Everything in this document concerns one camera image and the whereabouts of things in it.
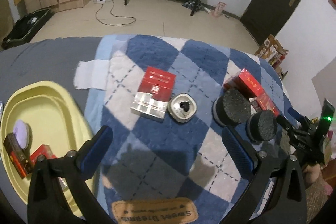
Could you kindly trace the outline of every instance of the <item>purple object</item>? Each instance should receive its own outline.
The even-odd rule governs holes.
[[[17,120],[14,124],[13,133],[19,146],[22,149],[26,149],[29,142],[28,125],[22,120]]]

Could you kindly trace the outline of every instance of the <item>blanket label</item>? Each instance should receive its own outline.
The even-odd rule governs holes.
[[[198,218],[188,198],[117,201],[112,203],[112,212],[119,224],[184,224]]]

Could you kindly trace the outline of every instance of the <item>blue and white checkered blanket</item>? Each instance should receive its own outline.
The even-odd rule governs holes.
[[[197,207],[195,223],[218,224],[238,200],[248,182],[237,171],[221,141],[221,127],[211,107],[223,94],[223,80],[242,68],[261,83],[280,112],[291,122],[287,92],[263,59],[200,41],[146,35],[110,35],[100,42],[96,59],[110,60],[107,90],[90,89],[85,110],[93,132],[102,125],[114,139],[100,169],[97,199],[114,218],[111,204],[119,200],[187,197]],[[147,66],[176,75],[173,93],[188,93],[198,110],[186,124],[169,114],[163,123],[139,117],[130,106]],[[245,125],[237,131],[247,139]],[[278,147],[282,135],[278,129]],[[264,207],[270,189],[255,214]]]

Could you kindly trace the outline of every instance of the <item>red and silver box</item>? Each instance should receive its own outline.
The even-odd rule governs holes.
[[[276,117],[280,114],[278,108],[275,106],[261,84],[245,68],[243,68],[237,75],[224,82],[223,87],[225,90],[235,87],[244,97],[252,98],[250,100],[251,105],[256,111],[269,109]]]
[[[131,106],[133,113],[162,122],[175,83],[175,75],[148,67]]]

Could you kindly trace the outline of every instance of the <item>gray bed sheet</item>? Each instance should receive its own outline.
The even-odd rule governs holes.
[[[101,37],[68,37],[47,39],[0,52],[0,100],[6,103],[18,89],[49,80],[63,86],[84,112],[88,90],[73,85],[79,61],[95,58]],[[2,160],[0,188],[18,215],[27,223],[27,207],[13,189]]]

